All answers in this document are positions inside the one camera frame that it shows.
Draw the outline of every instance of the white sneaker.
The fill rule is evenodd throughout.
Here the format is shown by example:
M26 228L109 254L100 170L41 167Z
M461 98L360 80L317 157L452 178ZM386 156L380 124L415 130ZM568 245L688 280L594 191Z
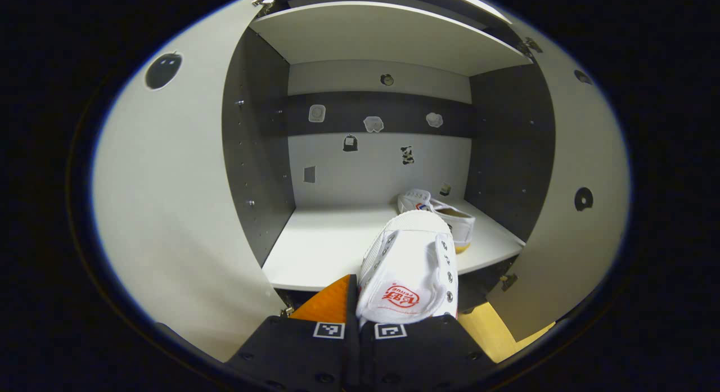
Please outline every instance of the white sneaker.
M457 318L453 238L442 219L419 210L391 219L363 257L355 314L360 326Z
M468 215L455 207L436 201L425 190L410 190L398 195L398 210L400 213L407 210L427 210L443 218L450 226L450 232L455 239L455 252L460 254L470 247L473 237L475 216Z

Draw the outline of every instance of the white shelf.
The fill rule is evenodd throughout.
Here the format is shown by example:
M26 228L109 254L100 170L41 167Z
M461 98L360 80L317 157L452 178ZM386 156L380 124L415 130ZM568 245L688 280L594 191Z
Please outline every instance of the white shelf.
M532 63L472 26L392 3L316 3L258 18L250 28L290 64L393 61L475 76Z
M458 254L459 274L520 253L525 245L507 229L464 200L450 205L476 217L472 243ZM340 277L358 274L362 258L396 205L354 208L298 208L280 233L263 273L278 289L319 291Z

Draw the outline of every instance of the red logo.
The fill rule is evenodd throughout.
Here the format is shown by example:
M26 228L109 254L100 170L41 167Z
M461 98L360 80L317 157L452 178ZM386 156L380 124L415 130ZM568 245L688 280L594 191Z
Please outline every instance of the red logo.
M396 305L396 307L401 308L414 307L420 302L420 297L417 296L416 293L399 285L389 287L382 299L386 299L393 303L393 305Z

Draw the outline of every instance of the yellow floor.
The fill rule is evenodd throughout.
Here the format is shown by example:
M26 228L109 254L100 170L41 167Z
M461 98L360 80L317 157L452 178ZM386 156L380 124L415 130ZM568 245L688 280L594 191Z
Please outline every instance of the yellow floor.
M552 322L534 335L515 341L502 319L487 302L476 307L469 315L458 316L457 320L494 362L503 361L524 349L555 325L555 322Z

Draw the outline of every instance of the cabinet door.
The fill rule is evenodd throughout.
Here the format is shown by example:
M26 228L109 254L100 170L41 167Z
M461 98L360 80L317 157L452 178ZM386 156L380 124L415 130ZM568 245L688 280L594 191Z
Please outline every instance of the cabinet door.
M631 180L627 148L608 101L596 84L576 75L589 72L540 31L508 17L522 39L530 37L542 49L532 54L550 89L556 135L545 203L507 273L517 279L510 287L499 283L488 295L519 340L575 307L607 274L627 227ZM589 192L578 195L581 188Z
M237 219L223 160L227 65L262 6L237 0L167 42L108 112L93 161L93 212L111 268L150 316L226 361L285 307ZM146 71L182 56L150 90Z

